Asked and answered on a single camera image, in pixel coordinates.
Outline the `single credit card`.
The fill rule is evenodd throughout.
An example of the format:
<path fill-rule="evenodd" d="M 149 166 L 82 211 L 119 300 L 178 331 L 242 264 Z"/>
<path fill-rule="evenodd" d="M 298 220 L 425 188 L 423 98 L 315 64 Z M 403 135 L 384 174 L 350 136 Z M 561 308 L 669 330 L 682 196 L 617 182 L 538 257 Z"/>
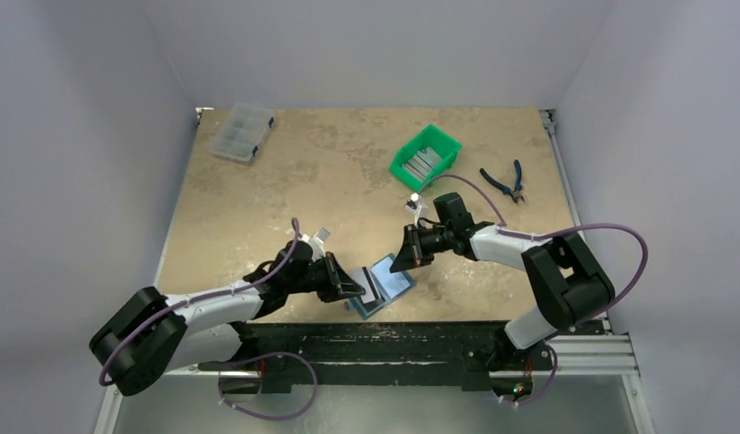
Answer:
<path fill-rule="evenodd" d="M 353 269 L 350 276 L 364 290 L 364 293 L 357 297 L 361 304 L 369 305 L 383 301 L 375 280 L 367 267 Z"/>

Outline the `blue card holder wallet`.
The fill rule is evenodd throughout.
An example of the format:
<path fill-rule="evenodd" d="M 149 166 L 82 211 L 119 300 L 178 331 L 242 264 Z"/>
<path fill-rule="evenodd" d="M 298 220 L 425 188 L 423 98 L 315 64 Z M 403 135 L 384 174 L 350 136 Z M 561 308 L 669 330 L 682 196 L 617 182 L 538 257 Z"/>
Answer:
<path fill-rule="evenodd" d="M 403 293 L 415 286 L 415 281 L 407 271 L 398 273 L 391 273 L 389 271 L 393 259 L 394 255 L 390 253 L 377 261 L 372 267 L 367 267 L 382 295 L 382 302 L 363 305 L 357 297 L 350 298 L 346 302 L 346 308 L 357 312 L 363 320 L 367 320 L 378 311 L 387 307 Z"/>

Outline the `stack of credit cards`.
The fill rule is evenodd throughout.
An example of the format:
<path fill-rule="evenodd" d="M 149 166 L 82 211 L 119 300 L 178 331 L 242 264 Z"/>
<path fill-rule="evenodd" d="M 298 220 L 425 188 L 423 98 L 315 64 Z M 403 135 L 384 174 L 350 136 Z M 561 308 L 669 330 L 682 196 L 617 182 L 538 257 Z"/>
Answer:
<path fill-rule="evenodd" d="M 426 147 L 417 151 L 402 164 L 402 168 L 420 183 L 433 174 L 441 162 L 441 157 L 431 148 Z"/>

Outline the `green plastic bin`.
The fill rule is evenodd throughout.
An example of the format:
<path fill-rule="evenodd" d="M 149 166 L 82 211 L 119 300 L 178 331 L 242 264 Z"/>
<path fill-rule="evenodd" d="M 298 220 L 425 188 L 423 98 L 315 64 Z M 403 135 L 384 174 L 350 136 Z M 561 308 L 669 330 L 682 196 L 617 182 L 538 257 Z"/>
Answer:
<path fill-rule="evenodd" d="M 460 142 L 438 127 L 428 125 L 397 151 L 389 172 L 418 193 L 453 166 L 461 148 Z"/>

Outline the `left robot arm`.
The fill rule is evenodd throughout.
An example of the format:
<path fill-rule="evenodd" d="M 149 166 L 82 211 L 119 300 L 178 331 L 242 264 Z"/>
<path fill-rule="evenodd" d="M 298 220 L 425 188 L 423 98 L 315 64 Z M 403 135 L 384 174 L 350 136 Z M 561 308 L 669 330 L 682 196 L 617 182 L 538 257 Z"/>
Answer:
<path fill-rule="evenodd" d="M 307 293 L 332 303 L 363 296 L 365 288 L 333 253 L 316 253 L 305 241 L 289 241 L 275 259 L 224 287 L 183 295 L 142 288 L 90 339 L 101 364 L 98 382 L 132 396 L 190 364 L 224 362 L 246 369 L 255 361 L 256 345 L 237 335 L 237 326 L 276 312 L 291 295 Z"/>

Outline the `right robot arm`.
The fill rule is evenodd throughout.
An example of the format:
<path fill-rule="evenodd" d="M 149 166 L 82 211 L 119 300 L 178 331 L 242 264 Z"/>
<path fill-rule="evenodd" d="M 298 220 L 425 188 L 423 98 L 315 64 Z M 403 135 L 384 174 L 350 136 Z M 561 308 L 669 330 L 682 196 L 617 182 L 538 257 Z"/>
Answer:
<path fill-rule="evenodd" d="M 428 266 L 436 254 L 451 251 L 525 272 L 536 304 L 498 331 L 494 355 L 501 365 L 519 366 L 531 346 L 596 316 L 615 299 L 611 280 L 579 234 L 544 239 L 504 231 L 492 222 L 474 222 L 458 193 L 446 193 L 433 205 L 437 222 L 404 227 L 390 270 Z"/>

